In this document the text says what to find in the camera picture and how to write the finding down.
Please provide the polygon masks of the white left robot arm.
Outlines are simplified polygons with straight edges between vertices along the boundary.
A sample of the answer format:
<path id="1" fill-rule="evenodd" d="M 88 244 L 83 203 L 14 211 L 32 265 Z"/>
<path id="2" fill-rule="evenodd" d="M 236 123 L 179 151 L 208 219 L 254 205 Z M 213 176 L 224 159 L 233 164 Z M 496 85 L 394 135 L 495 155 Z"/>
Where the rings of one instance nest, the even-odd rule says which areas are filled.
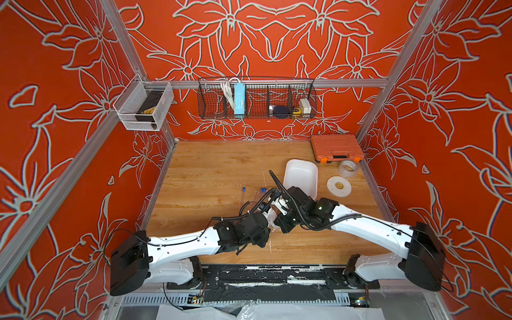
<path id="1" fill-rule="evenodd" d="M 223 219 L 203 231 L 173 237 L 132 233 L 111 254 L 111 296 L 121 296 L 145 283 L 183 285 L 194 278 L 192 258 L 235 252 L 247 245 L 264 248 L 269 240 L 267 218 L 260 212 Z"/>

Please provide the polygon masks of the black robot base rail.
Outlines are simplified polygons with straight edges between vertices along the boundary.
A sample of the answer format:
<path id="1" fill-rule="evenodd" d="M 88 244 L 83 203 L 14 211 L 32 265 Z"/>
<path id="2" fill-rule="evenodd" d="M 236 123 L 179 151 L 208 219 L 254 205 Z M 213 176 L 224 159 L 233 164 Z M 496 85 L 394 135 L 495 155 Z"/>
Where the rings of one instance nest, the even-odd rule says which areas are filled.
<path id="1" fill-rule="evenodd" d="M 378 281 L 350 279 L 343 265 L 203 264 L 184 285 L 165 284 L 170 290 L 198 290 L 205 302 L 331 302 L 336 293 L 363 295 L 380 288 Z"/>

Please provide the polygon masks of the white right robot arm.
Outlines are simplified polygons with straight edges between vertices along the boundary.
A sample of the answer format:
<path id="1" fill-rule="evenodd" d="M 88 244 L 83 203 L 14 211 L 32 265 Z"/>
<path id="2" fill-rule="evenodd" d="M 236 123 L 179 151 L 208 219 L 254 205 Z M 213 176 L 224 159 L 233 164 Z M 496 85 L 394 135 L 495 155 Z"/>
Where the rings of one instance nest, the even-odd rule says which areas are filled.
<path id="1" fill-rule="evenodd" d="M 384 221 L 325 197 L 314 200 L 298 187 L 281 191 L 272 205 L 277 209 L 273 222 L 283 233 L 291 232 L 296 226 L 316 232 L 338 231 L 389 251 L 387 255 L 352 255 L 345 277 L 353 285 L 406 279 L 428 291 L 443 288 L 445 250 L 434 230 L 425 223 L 410 226 Z"/>

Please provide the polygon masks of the white wipe tissue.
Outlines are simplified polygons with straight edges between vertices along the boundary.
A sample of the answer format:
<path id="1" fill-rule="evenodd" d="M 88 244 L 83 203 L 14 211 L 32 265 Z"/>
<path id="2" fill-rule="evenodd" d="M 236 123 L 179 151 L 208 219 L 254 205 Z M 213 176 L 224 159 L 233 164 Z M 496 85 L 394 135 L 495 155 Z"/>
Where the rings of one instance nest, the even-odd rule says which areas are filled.
<path id="1" fill-rule="evenodd" d="M 270 208 L 269 211 L 265 214 L 265 217 L 272 232 L 281 230 L 280 226 L 275 224 L 277 213 L 272 208 Z"/>

